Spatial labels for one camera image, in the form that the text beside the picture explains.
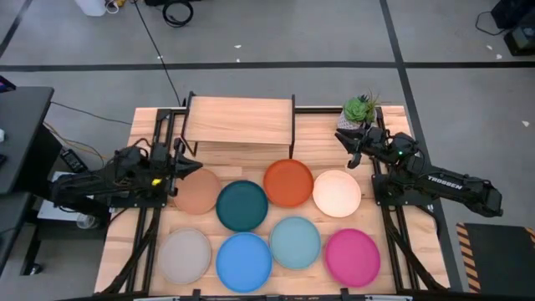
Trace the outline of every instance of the gray floor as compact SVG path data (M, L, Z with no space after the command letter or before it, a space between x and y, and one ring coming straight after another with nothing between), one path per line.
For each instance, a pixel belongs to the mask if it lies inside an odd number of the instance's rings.
M115 15L86 18L74 1L34 0L5 54L2 65L158 64L132 5ZM0 3L0 38L22 6ZM496 62L513 58L501 36L473 28L476 15L497 0L389 0L390 12L408 62ZM140 5L167 63L274 61L393 62L379 1L203 0L193 3L195 17L185 28L169 28L161 12ZM481 25L495 30L490 18ZM535 69L408 69L412 92L431 159L437 166L491 179L504 195L504 217L487 219L454 202L444 210L459 270L457 222L535 227L530 186L535 161L530 156L535 124ZM172 106L173 91L162 70L10 72L18 85L56 89L54 101L98 115L129 121L135 107ZM384 104L405 104L396 69L219 69L171 70L180 97L190 90L208 95L284 97L298 105L340 105L368 89ZM130 129L52 106L46 121L63 136L97 148L103 155L123 147ZM99 161L84 153L93 168ZM22 235L0 291L18 299L52 300L89 295L102 242L44 242L39 259L50 269L28 280L18 265L29 235ZM466 278L463 277L464 289Z

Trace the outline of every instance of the wooden board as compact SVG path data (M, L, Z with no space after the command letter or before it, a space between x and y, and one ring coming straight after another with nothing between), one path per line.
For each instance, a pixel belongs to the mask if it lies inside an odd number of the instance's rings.
M195 96L185 137L188 141L290 145L292 100Z
M385 124L393 133L404 131L410 133L409 125L402 106L383 107ZM156 109L137 109L129 139L129 144L141 137L151 138L154 131ZM287 209L270 204L267 217L254 232L264 239L273 226L282 218L299 215L312 221L321 233L322 241L339 229L351 227L368 233L377 244L381 255L379 277L365 288L351 288L351 293L394 293L395 286L386 244L385 228L380 208L375 205L371 185L373 166L363 156L361 165L354 170L346 170L349 155L334 137L336 114L296 115L296 144L294 159L306 164L314 178L324 171L337 169L347 171L360 184L363 199L359 209L349 217L336 218L323 214L314 204L312 197L302 206ZM180 133L182 116L175 122L175 133ZM288 157L288 148L282 145L243 145L231 143L199 143L196 160L203 162L206 168L214 171L222 180L223 185L235 180L247 179L262 185L262 177L267 167L274 161ZM138 211L130 209L117 218L110 226L104 246L99 276L95 291L105 288L120 271L129 257L134 240L135 225ZM415 207L405 208L405 217L409 228L413 250L424 266L442 285L449 286L446 268L443 262L440 244L436 236L436 228L431 217ZM222 242L232 235L217 219L214 210L201 215L191 216L179 211L169 202L161 215L158 231L158 247L166 236L181 228L195 227L205 233L211 243L212 261L206 274L198 281L187 285L168 283L158 268L158 257L155 258L150 293L154 295L191 295L194 288L201 289L203 295L233 295L217 278L214 268L217 250ZM400 253L400 263L404 282L407 283L405 260ZM138 275L142 274L145 260L140 261ZM140 288L141 277L138 276L136 287ZM274 263L271 278L254 294L336 294L340 284L327 273L323 260L318 260L311 268L293 271Z

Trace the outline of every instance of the plant pot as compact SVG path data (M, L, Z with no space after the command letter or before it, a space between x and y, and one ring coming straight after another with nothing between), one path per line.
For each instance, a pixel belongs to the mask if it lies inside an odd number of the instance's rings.
M377 117L377 111L374 110L374 120ZM364 121L349 121L345 118L344 111L342 110L342 113L340 113L340 117L338 118L338 124L337 127L339 129L345 129L345 130L357 130L360 127L363 127L365 124Z

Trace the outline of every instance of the succulent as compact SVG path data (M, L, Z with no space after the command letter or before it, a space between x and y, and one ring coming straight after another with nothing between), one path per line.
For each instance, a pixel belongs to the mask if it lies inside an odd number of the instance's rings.
M377 97L371 91L367 95L353 97L344 105L345 119L352 122L373 122Z

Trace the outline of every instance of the pink plate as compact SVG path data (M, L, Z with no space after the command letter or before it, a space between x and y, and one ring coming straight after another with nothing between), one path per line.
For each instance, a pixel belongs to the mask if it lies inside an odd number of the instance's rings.
M381 265L375 242L355 229L342 229L329 238L325 263L334 279L351 288L361 288L374 281Z

